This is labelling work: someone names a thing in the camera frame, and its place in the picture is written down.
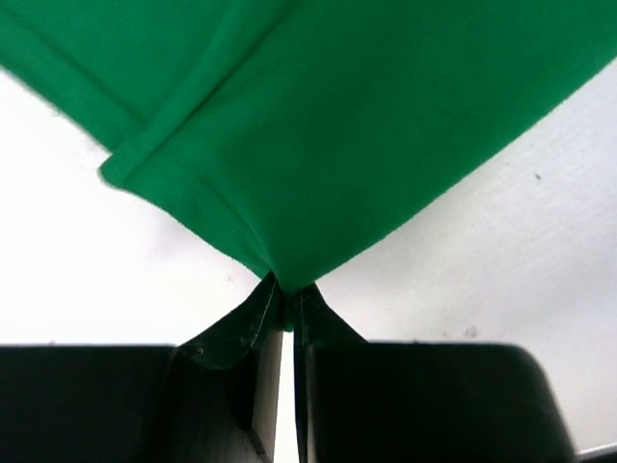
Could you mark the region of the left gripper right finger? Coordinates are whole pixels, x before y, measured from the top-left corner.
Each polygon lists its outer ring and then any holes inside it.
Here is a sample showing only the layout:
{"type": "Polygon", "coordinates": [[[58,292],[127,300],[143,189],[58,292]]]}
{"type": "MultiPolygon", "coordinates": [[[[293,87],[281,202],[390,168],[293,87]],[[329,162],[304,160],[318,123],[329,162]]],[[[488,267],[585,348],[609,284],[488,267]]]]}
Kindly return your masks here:
{"type": "Polygon", "coordinates": [[[365,340],[316,286],[292,299],[303,462],[573,462],[546,375],[517,345],[365,340]]]}

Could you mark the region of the green t shirt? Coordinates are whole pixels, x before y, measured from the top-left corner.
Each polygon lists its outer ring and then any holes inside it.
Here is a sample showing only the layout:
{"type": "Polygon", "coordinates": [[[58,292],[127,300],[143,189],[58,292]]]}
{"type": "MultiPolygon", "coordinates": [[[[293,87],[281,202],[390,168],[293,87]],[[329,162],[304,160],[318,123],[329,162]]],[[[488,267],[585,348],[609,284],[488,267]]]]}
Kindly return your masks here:
{"type": "Polygon", "coordinates": [[[616,56],[612,1],[5,1],[1,64],[101,176],[299,290],[616,56]]]}

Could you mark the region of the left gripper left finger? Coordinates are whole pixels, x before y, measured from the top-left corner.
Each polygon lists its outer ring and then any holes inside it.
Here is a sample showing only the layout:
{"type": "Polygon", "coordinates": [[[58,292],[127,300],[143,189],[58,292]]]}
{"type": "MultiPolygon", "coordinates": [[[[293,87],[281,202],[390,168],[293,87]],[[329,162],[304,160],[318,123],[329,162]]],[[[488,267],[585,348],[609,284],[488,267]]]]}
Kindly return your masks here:
{"type": "Polygon", "coordinates": [[[272,461],[280,296],[268,276],[179,346],[3,346],[2,460],[272,461]]]}

